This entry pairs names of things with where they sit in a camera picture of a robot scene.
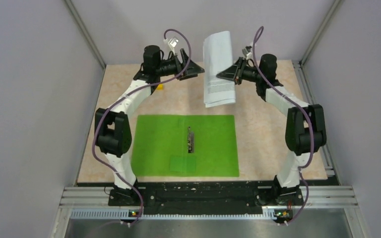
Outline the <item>printed paper sheet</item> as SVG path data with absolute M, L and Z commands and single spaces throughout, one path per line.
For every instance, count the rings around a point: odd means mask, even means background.
M 236 102 L 235 84 L 217 74 L 233 64 L 231 34 L 222 31 L 208 36 L 203 42 L 204 103 L 207 108 Z

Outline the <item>metal folder clip mechanism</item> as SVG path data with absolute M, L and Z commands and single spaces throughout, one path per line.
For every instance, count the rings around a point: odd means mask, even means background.
M 194 132 L 190 126 L 188 127 L 187 149 L 188 153 L 194 153 Z

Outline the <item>green plastic folder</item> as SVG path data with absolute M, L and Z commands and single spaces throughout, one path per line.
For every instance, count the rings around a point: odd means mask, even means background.
M 188 127 L 194 153 L 188 153 Z M 138 177 L 238 177 L 233 115 L 139 115 L 131 167 Z

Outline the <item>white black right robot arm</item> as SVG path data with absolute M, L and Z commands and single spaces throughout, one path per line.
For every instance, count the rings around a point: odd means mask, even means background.
M 302 179 L 302 169 L 312 162 L 313 155 L 327 141 L 324 109 L 308 104 L 285 89 L 276 78 L 277 58 L 264 54 L 260 61 L 240 57 L 217 77 L 240 85 L 247 80 L 256 86 L 256 93 L 286 116 L 285 143 L 287 161 L 274 177 L 270 197 L 277 204 L 285 204 L 296 194 Z

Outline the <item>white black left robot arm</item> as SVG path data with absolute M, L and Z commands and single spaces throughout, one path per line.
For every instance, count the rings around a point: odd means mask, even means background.
M 161 77 L 173 76 L 184 80 L 203 72 L 204 69 L 193 62 L 184 49 L 179 55 L 169 52 L 165 59 L 158 46 L 147 46 L 143 63 L 127 90 L 108 108 L 96 110 L 92 153 L 97 161 L 113 172 L 114 193 L 127 205 L 133 205 L 139 199 L 139 191 L 135 187 L 137 179 L 130 164 L 132 133 L 129 116 L 154 93 L 162 83 Z

